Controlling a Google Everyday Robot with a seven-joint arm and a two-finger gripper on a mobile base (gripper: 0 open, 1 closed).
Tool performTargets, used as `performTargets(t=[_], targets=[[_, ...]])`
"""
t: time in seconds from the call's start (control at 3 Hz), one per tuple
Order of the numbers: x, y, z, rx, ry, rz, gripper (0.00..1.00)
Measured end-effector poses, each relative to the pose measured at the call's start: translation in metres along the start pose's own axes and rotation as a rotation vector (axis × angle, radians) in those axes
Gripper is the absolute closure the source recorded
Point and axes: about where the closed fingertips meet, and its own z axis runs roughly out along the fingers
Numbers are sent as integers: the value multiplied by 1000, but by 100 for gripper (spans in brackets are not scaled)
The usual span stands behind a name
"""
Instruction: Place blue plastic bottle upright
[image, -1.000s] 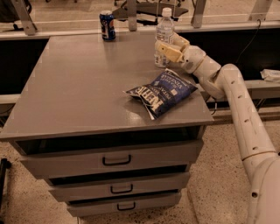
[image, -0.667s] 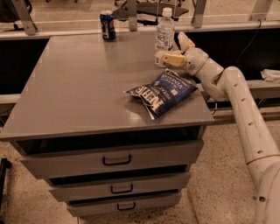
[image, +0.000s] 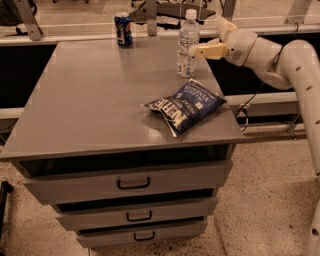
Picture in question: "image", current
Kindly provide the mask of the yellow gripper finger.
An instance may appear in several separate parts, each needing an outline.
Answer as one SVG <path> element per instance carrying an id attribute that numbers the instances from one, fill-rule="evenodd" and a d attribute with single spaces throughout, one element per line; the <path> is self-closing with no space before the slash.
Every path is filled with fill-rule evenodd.
<path id="1" fill-rule="evenodd" d="M 228 47 L 224 43 L 201 43 L 191 46 L 188 53 L 190 56 L 196 58 L 219 60 L 228 54 Z"/>
<path id="2" fill-rule="evenodd" d="M 237 26 L 234 23 L 228 21 L 222 16 L 216 17 L 216 27 L 222 41 L 225 41 L 229 32 L 237 29 Z"/>

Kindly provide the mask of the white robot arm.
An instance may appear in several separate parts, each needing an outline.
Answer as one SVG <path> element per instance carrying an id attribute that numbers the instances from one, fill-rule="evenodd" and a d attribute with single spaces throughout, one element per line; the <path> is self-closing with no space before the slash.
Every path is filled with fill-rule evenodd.
<path id="1" fill-rule="evenodd" d="M 223 17 L 216 20 L 219 37 L 193 46 L 197 58 L 226 59 L 245 66 L 279 90 L 294 89 L 317 175 L 320 174 L 320 64 L 314 47 L 304 40 L 282 46 L 238 28 Z"/>

